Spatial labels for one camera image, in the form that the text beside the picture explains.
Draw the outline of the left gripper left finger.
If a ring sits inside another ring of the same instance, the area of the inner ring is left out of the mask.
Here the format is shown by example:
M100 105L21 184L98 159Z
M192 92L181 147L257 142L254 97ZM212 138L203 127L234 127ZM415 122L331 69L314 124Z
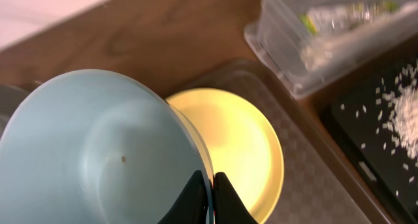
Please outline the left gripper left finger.
M207 211L208 196L204 178L202 172L196 170L158 224L204 224Z

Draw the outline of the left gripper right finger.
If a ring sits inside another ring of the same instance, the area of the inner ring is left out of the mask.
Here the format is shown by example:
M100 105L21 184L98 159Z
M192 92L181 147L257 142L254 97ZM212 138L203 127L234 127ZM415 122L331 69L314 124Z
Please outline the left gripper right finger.
M215 224L257 224L224 172L214 176Z

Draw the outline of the light blue bowl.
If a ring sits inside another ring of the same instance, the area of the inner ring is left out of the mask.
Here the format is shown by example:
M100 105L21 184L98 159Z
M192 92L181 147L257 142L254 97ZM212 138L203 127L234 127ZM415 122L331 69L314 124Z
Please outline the light blue bowl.
M195 171L173 109L111 71L59 75L28 95L1 137L2 223L157 223Z

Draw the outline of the green snack wrapper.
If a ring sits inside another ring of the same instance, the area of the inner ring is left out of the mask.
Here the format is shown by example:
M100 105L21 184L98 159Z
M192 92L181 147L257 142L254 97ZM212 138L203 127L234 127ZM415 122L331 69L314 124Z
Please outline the green snack wrapper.
M313 35L336 35L372 23L398 8L390 0L312 7L300 16L300 21Z

